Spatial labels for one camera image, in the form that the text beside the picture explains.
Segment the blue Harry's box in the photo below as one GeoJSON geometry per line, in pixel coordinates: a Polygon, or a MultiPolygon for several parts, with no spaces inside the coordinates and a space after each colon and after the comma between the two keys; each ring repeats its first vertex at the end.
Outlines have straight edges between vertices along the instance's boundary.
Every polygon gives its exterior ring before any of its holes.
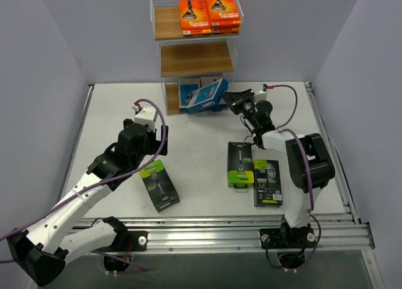
{"type": "Polygon", "coordinates": [[[193,114],[204,111],[220,111],[227,107],[227,104],[222,99],[222,93],[229,88],[229,83],[226,79],[221,78],[212,82],[209,85],[197,89],[185,112],[193,114]]]}
{"type": "Polygon", "coordinates": [[[194,92],[200,88],[200,79],[199,78],[180,78],[178,79],[178,101],[179,108],[186,108],[192,97],[194,92]]]}

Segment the grey blue razor box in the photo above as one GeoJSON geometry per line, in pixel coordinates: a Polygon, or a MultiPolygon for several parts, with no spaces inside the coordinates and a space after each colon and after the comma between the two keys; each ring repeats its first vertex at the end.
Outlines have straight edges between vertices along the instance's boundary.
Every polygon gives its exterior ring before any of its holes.
{"type": "MultiPolygon", "coordinates": [[[[221,75],[201,77],[200,78],[201,87],[205,87],[221,78],[222,78],[221,75]]],[[[219,111],[222,111],[227,108],[228,108],[227,104],[223,101],[223,99],[221,99],[220,102],[215,107],[212,107],[211,109],[209,109],[209,111],[219,112],[219,111]]]]}

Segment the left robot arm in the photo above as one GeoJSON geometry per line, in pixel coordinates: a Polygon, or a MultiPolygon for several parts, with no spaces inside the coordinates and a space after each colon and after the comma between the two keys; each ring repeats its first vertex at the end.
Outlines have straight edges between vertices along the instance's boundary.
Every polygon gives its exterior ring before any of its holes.
{"type": "Polygon", "coordinates": [[[125,119],[117,141],[88,166],[78,183],[44,217],[15,229],[7,236],[13,261],[38,286],[54,281],[75,259],[102,248],[124,250],[129,243],[127,227],[115,217],[71,234],[70,230],[99,201],[140,171],[143,159],[167,154],[168,126],[161,125],[161,138],[145,124],[125,119]]]}

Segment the black green razor box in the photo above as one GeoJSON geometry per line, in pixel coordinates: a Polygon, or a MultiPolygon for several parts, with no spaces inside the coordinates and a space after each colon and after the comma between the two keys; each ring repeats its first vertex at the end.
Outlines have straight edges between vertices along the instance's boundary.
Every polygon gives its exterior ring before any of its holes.
{"type": "Polygon", "coordinates": [[[161,160],[155,160],[139,172],[157,212],[180,202],[180,196],[161,160]]]}
{"type": "Polygon", "coordinates": [[[251,143],[228,142],[227,185],[239,189],[251,188],[254,185],[251,143]]]}

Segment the black box with face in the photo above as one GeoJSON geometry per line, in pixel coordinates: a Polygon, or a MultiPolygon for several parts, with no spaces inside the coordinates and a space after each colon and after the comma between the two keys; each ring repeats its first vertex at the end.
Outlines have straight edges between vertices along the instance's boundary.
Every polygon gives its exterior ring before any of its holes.
{"type": "Polygon", "coordinates": [[[279,161],[256,159],[254,161],[254,206],[281,207],[282,204],[279,161]]]}

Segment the large orange Fusion5 razor box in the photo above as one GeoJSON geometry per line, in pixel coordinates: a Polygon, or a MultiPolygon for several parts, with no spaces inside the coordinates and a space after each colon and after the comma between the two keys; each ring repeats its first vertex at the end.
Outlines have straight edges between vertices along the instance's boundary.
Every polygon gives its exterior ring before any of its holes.
{"type": "Polygon", "coordinates": [[[178,7],[183,36],[212,34],[205,0],[180,0],[178,7]]]}

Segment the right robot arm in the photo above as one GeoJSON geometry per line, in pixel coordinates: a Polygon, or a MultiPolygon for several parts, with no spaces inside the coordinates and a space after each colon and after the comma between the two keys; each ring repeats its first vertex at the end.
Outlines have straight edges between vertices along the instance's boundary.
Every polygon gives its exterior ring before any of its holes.
{"type": "Polygon", "coordinates": [[[263,91],[252,89],[242,92],[223,92],[222,98],[229,109],[246,122],[254,144],[262,150],[276,151],[287,158],[292,184],[290,205],[285,214],[285,227],[279,231],[279,239],[288,247],[302,238],[300,229],[310,224],[315,209],[315,199],[335,177],[335,168],[323,138],[318,133],[296,134],[287,127],[296,113],[298,94],[287,84],[263,85],[263,91]],[[289,88],[295,96],[291,116],[283,124],[275,126],[271,120],[273,105],[267,100],[269,90],[289,88]]]}

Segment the narrow orange Fusion5 razor box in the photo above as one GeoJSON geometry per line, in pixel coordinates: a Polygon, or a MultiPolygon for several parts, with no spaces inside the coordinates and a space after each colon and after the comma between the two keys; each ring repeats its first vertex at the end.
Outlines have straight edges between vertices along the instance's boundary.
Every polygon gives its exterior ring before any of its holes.
{"type": "Polygon", "coordinates": [[[205,0],[205,3],[212,26],[241,24],[236,0],[205,0]]]}

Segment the black green razor box front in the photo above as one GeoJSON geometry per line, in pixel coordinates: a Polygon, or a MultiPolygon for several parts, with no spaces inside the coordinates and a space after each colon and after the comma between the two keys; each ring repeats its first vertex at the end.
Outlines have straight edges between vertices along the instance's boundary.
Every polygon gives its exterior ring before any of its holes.
{"type": "Polygon", "coordinates": [[[180,196],[161,160],[155,160],[139,172],[157,212],[180,202],[180,196]]]}

